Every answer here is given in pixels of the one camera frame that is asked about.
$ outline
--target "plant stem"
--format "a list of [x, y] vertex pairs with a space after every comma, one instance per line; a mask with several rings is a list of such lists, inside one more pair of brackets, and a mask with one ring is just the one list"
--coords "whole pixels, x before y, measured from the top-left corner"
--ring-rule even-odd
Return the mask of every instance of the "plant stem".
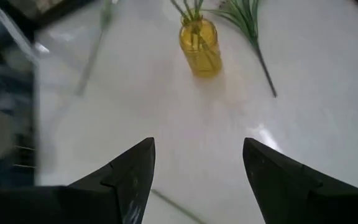
[[272, 81], [272, 79], [270, 77], [269, 71], [267, 70], [267, 67], [266, 67], [266, 64], [265, 64], [265, 59], [264, 59], [264, 57], [262, 55], [262, 52], [260, 51], [259, 44], [256, 43], [254, 45], [254, 48], [255, 48], [256, 54], [258, 56], [259, 62], [262, 65], [262, 68], [264, 69], [268, 84], [270, 85], [270, 89], [272, 89], [273, 96], [276, 98], [277, 97], [277, 92], [276, 92], [276, 89], [274, 88], [273, 81]]

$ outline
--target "white floor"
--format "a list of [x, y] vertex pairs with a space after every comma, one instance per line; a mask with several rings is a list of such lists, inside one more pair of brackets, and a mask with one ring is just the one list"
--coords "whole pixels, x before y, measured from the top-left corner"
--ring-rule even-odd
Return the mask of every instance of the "white floor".
[[[278, 98], [240, 33], [209, 14], [224, 71], [210, 80], [193, 77], [168, 0], [119, 2], [86, 93], [77, 97], [97, 36], [97, 8], [39, 37], [49, 51], [39, 64], [39, 184], [69, 184], [153, 136], [153, 188], [206, 223], [264, 222], [241, 158], [245, 137], [358, 187], [353, 1], [261, 1], [260, 44]], [[145, 222], [173, 223], [158, 220], [169, 213], [159, 207], [151, 199], [148, 210], [158, 214]]]

